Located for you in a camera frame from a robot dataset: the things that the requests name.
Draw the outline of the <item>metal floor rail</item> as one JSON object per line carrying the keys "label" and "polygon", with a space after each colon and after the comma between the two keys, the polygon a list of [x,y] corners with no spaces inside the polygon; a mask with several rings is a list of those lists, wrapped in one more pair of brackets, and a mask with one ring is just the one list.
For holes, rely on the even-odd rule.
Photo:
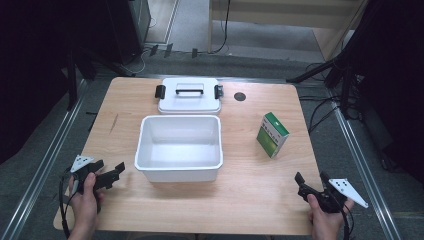
{"label": "metal floor rail", "polygon": [[380,226],[382,227],[386,240],[402,240],[402,236],[396,226],[392,213],[377,182],[375,181],[367,163],[367,158],[360,147],[351,124],[344,118],[343,114],[338,109],[335,110],[335,116],[351,151],[353,160],[370,199],[372,208],[377,216]]}
{"label": "metal floor rail", "polygon": [[48,175],[51,172],[53,165],[56,162],[57,156],[64,144],[66,137],[79,113],[81,105],[89,88],[90,82],[82,79],[77,88],[77,100],[75,105],[66,111],[66,114],[61,119],[61,123],[55,131],[54,137],[49,142],[49,146],[43,157],[33,166],[34,170],[31,180],[28,183],[22,197],[17,202],[13,215],[8,220],[7,225],[0,234],[0,240],[17,240],[22,232],[37,198],[46,182]]}

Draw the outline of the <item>white plastic storage box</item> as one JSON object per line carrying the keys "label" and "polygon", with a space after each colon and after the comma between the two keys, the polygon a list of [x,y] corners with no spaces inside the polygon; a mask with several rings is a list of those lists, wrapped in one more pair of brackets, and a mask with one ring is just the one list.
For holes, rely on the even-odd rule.
{"label": "white plastic storage box", "polygon": [[142,120],[134,166],[148,181],[215,181],[222,165],[217,116],[151,115]]}

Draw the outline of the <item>green and white carton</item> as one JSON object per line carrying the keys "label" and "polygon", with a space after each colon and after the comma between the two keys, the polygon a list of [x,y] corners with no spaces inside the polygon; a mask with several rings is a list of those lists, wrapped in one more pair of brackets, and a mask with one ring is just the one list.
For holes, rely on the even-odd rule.
{"label": "green and white carton", "polygon": [[289,135],[289,131],[279,119],[272,112],[268,112],[262,119],[256,139],[267,155],[274,158]]}

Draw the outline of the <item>black cabinet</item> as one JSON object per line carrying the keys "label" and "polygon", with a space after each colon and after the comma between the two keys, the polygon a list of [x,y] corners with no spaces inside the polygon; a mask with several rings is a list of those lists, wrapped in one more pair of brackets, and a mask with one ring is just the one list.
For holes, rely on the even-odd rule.
{"label": "black cabinet", "polygon": [[127,64],[144,49],[151,23],[148,0],[106,0],[106,4],[117,44],[117,61]]}

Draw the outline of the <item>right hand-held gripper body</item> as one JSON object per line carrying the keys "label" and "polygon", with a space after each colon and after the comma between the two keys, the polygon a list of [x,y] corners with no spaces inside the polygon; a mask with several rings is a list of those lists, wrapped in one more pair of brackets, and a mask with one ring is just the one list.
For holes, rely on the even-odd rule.
{"label": "right hand-held gripper body", "polygon": [[[353,185],[347,179],[330,179],[329,183],[333,186],[331,193],[326,193],[324,190],[319,192],[310,187],[312,195],[316,197],[320,208],[326,213],[338,213],[343,210],[345,202],[348,199],[353,200],[360,206],[367,208],[369,204],[361,197]],[[299,195],[307,202],[308,195]]]}

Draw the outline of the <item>dark curtain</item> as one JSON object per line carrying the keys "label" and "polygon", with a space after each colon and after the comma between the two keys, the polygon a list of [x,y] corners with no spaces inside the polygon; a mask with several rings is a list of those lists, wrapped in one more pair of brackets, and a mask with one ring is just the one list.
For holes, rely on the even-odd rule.
{"label": "dark curtain", "polygon": [[0,164],[26,143],[75,81],[96,76],[81,31],[98,0],[0,0]]}
{"label": "dark curtain", "polygon": [[424,185],[424,0],[369,0],[345,53],[387,166]]}

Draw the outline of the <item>person's left hand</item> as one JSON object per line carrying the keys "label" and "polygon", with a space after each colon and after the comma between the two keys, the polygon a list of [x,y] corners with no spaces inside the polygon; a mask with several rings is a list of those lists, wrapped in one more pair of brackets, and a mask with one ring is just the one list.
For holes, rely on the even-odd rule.
{"label": "person's left hand", "polygon": [[97,201],[93,193],[96,174],[89,173],[84,182],[83,193],[76,193],[70,202],[74,213],[74,227],[69,240],[89,239],[98,224]]}

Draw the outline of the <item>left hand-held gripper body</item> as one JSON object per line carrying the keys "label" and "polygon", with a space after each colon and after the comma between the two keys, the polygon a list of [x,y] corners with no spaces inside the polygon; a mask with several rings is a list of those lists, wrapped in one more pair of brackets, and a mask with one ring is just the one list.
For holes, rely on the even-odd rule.
{"label": "left hand-held gripper body", "polygon": [[87,164],[95,162],[93,157],[77,155],[73,165],[71,166],[70,172],[73,176],[74,182],[72,187],[72,193],[76,193],[84,187],[84,181],[88,174]]}

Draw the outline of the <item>person's right hand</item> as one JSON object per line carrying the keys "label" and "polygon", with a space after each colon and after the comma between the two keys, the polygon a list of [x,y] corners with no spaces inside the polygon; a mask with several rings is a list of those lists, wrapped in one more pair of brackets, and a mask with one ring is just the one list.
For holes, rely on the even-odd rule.
{"label": "person's right hand", "polygon": [[312,222],[313,240],[337,240],[339,230],[344,224],[341,213],[326,213],[319,205],[318,200],[312,194],[307,196],[309,210],[309,220]]}

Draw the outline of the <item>light wooden furniture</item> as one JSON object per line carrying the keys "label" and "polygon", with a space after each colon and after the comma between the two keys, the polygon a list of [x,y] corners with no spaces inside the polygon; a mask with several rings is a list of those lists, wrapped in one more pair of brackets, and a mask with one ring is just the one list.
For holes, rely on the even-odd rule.
{"label": "light wooden furniture", "polygon": [[229,21],[310,27],[325,60],[339,52],[369,0],[230,0]]}

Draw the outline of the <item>black tripod stand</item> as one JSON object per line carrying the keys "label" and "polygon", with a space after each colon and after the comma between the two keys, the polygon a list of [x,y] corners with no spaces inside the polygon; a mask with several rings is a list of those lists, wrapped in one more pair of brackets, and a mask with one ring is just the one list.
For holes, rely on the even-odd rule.
{"label": "black tripod stand", "polygon": [[350,88],[354,80],[353,65],[349,58],[340,53],[336,57],[320,64],[319,66],[307,71],[306,73],[292,79],[287,79],[287,83],[301,83],[313,76],[328,70],[328,74],[324,78],[324,84],[327,88],[335,88],[339,82],[342,82],[340,110],[345,119],[349,119],[349,94]]}

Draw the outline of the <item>black metal stand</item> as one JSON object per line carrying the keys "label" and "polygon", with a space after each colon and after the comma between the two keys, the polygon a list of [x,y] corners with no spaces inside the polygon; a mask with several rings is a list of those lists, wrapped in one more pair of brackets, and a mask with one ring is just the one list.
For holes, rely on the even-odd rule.
{"label": "black metal stand", "polygon": [[76,80],[76,69],[82,72],[83,76],[88,79],[93,79],[96,76],[94,67],[91,64],[92,60],[99,62],[104,67],[116,73],[118,76],[129,77],[128,71],[122,67],[118,67],[112,61],[107,60],[100,54],[70,41],[67,47],[67,76],[66,82],[68,85],[68,106],[67,110],[70,111],[77,104],[78,93],[77,93],[77,80]]}

